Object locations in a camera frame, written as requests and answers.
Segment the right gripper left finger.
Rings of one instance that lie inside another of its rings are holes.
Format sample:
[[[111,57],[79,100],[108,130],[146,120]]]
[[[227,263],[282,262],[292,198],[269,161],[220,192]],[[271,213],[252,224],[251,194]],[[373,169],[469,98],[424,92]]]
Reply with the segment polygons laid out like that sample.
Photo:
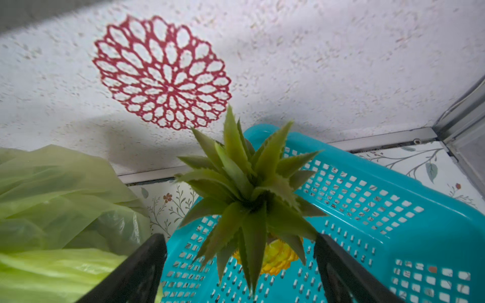
[[[77,300],[82,302],[160,302],[160,279],[167,245],[163,234],[154,234],[110,275]]]

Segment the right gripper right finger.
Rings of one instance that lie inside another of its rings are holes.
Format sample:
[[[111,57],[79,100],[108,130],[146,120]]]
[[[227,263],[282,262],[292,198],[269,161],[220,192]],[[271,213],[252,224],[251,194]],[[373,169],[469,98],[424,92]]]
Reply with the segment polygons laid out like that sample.
[[[327,235],[318,235],[314,258],[327,302],[403,301]]]

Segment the pineapple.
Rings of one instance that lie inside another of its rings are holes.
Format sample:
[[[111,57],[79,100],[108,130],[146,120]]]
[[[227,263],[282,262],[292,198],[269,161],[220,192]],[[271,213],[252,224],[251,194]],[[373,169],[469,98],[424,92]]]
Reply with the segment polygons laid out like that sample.
[[[219,217],[198,250],[197,259],[203,265],[216,260],[218,271],[223,271],[229,258],[239,255],[252,294],[271,240],[286,243],[305,261],[303,240],[315,241],[318,236],[308,218],[324,216],[321,209],[297,194],[314,176],[306,165],[317,154],[285,156],[290,129],[291,124],[285,125],[254,149],[228,109],[223,141],[193,130],[203,155],[183,157],[188,171],[175,176],[177,182],[189,184],[200,197],[182,225],[212,215]]]

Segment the green avocado plastic bag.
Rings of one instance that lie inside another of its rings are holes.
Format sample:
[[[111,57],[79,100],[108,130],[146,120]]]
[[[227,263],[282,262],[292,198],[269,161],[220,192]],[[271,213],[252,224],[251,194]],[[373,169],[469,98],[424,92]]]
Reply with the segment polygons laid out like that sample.
[[[1,251],[96,248],[130,255],[151,235],[108,161],[60,146],[1,149]]]
[[[77,302],[134,252],[2,249],[1,302]]]

